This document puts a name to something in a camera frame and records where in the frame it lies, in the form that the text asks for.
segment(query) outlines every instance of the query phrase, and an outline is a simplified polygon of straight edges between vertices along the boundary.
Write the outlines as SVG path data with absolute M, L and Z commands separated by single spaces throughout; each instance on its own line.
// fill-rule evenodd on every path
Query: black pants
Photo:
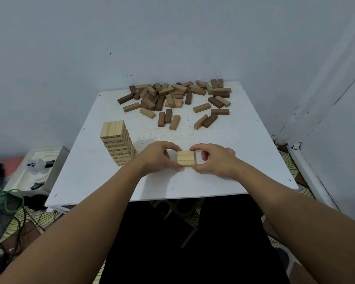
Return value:
M 157 282 L 221 277 L 241 283 L 289 283 L 263 229 L 258 207 L 248 194 L 205 199 L 194 244 L 187 246 L 179 247 L 148 202 L 131 202 L 100 284 L 145 277 Z

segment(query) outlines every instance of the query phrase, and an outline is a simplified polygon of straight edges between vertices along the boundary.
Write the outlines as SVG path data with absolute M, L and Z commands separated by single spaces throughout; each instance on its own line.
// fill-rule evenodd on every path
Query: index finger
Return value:
M 191 148 L 189 150 L 203 150 L 203 151 L 207 151 L 210 152 L 210 148 L 212 147 L 211 143 L 198 143 L 196 145 L 192 145 Z
M 162 147 L 164 149 L 173 149 L 175 151 L 180 151 L 181 148 L 179 148 L 176 144 L 174 144 L 173 142 L 160 142 Z

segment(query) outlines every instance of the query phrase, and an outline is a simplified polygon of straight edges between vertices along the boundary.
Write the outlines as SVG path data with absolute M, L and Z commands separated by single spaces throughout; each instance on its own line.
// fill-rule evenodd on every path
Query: person's left hand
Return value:
M 181 149 L 172 142 L 156 141 L 140 152 L 135 158 L 134 162 L 138 162 L 142 167 L 142 174 L 145 176 L 152 172 L 158 172 L 165 168 L 170 168 L 180 171 L 180 165 L 170 160 L 167 149 L 180 151 Z

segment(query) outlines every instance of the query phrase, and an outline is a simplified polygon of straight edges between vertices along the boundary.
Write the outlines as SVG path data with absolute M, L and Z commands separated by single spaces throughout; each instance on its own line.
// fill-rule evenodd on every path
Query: table top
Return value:
M 46 206 L 77 204 L 104 184 L 120 167 L 115 164 L 104 147 L 100 132 L 106 121 L 124 120 L 130 138 L 139 153 L 156 140 L 172 141 L 183 150 L 196 143 L 216 143 L 235 150 L 236 156 L 253 165 L 274 180 L 297 189 L 297 185 L 270 138 L 266 128 L 243 90 L 240 82 L 225 82 L 231 87 L 228 99 L 230 115 L 220 115 L 209 128 L 195 130 L 194 123 L 205 110 L 195 114 L 193 107 L 204 104 L 209 97 L 193 95 L 191 105 L 173 108 L 173 115 L 181 116 L 176 131 L 169 125 L 158 127 L 158 113 L 149 119 L 139 109 L 124 113 L 122 107 L 135 100 L 119 105 L 117 99 L 128 95 L 130 90 L 114 90 L 98 94 L 60 175 L 47 199 Z M 176 160 L 176 152 L 169 150 Z M 203 163 L 197 152 L 197 162 Z M 212 175 L 201 175 L 191 168 L 181 172 L 170 169 L 145 176 L 138 183 L 131 201 L 172 198 L 192 198 L 247 193 L 237 182 Z

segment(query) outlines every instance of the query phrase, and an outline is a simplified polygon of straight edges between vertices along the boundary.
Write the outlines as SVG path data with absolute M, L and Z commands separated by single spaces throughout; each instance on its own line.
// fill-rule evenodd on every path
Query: person's right arm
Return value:
M 230 148 L 200 143 L 199 173 L 238 181 L 259 205 L 284 244 L 319 283 L 355 283 L 355 221 L 266 176 Z

